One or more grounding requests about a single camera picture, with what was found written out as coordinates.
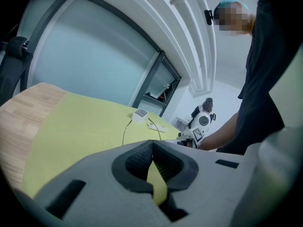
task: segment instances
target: window frame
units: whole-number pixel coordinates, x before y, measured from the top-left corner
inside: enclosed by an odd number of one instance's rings
[[[150,85],[154,75],[156,74],[160,64],[163,64],[166,69],[172,74],[172,76],[175,78],[175,86],[170,94],[170,96],[166,99],[166,102],[160,102],[159,100],[155,99],[152,96],[149,96],[146,94],[146,91],[148,89],[148,86]],[[155,60],[154,64],[151,67],[151,70],[149,71],[149,73],[147,74],[138,94],[136,99],[134,100],[133,103],[133,108],[138,108],[140,105],[140,102],[142,100],[148,101],[152,104],[158,105],[160,107],[162,107],[162,111],[160,113],[160,117],[162,117],[162,115],[164,114],[172,96],[174,95],[179,82],[181,81],[181,76],[178,74],[178,72],[176,71],[176,69],[173,67],[173,65],[171,64],[171,62],[169,61],[169,59],[167,58],[167,56],[165,55],[164,51],[161,51],[157,57],[157,59]]]
[[[27,51],[34,54],[36,47],[38,45],[38,42],[50,22],[50,20],[53,18],[55,13],[60,9],[60,7],[66,2],[67,0],[56,0],[50,8],[45,12],[45,14],[42,16],[40,21],[38,22],[37,26],[34,29],[33,34],[29,38]],[[133,103],[134,108],[138,108],[140,102],[142,99],[151,102],[155,105],[159,105],[163,108],[163,110],[160,113],[160,117],[163,115],[166,107],[168,106],[173,94],[175,93],[176,88],[178,87],[178,84],[181,80],[181,76],[178,74],[176,69],[173,67],[172,63],[169,61],[167,56],[165,55],[165,52],[161,50],[161,48],[153,41],[153,39],[138,25],[136,24],[132,19],[130,19],[126,14],[121,12],[119,9],[115,8],[114,6],[110,5],[109,3],[105,2],[104,0],[88,0],[90,2],[95,3],[96,5],[106,9],[107,11],[113,13],[118,18],[123,20],[125,23],[127,23],[131,28],[133,28],[136,32],[138,32],[155,50],[159,53],[157,59],[155,60],[154,64],[152,65],[148,75],[146,76],[137,96]],[[175,86],[173,88],[173,91],[171,92],[170,96],[167,98],[166,103],[160,102],[157,99],[146,95],[146,90],[155,75],[157,69],[160,66],[160,63],[163,63],[163,65],[169,70],[169,72],[172,74],[172,76],[175,78]],[[26,69],[26,71],[23,73],[20,79],[20,92],[24,91],[27,88],[27,80],[29,75],[29,68]]]

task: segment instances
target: white device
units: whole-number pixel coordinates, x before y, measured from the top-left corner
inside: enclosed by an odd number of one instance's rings
[[[163,126],[160,126],[160,125],[157,125],[157,127],[158,127],[158,130],[160,131],[160,132],[167,132],[167,129],[165,128],[165,127],[163,127]],[[157,131],[157,127],[156,127],[156,125],[154,125],[153,123],[150,123],[149,125],[148,125],[148,128],[149,129],[151,129],[151,130],[154,130],[154,131]]]
[[[197,114],[191,123],[191,127],[186,126],[183,133],[179,133],[177,139],[193,139],[193,148],[197,148],[199,143],[204,139],[204,135],[208,132],[210,123],[216,118],[215,114],[210,115],[209,113],[202,111]]]
[[[136,123],[142,123],[146,120],[148,112],[142,108],[137,109],[132,116],[132,120]]]

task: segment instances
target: gray headrest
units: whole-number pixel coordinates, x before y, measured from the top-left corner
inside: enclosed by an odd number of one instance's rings
[[[16,36],[13,37],[6,46],[5,53],[6,55],[15,57],[17,59],[23,58],[22,46],[27,41],[25,37]]]

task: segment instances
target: white wall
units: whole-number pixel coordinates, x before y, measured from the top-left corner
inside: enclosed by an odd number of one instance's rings
[[[212,122],[206,136],[212,134],[221,128],[221,126],[225,124],[226,121],[228,121],[240,108],[242,102],[242,100],[238,99],[240,91],[241,90],[239,88],[215,81],[212,93],[193,98],[187,87],[176,110],[174,112],[167,112],[167,114],[172,115],[168,122],[174,125],[176,117],[184,119],[185,116],[190,115],[198,105],[201,105],[207,97],[211,97],[214,100],[212,113],[216,114],[217,119],[215,122]]]

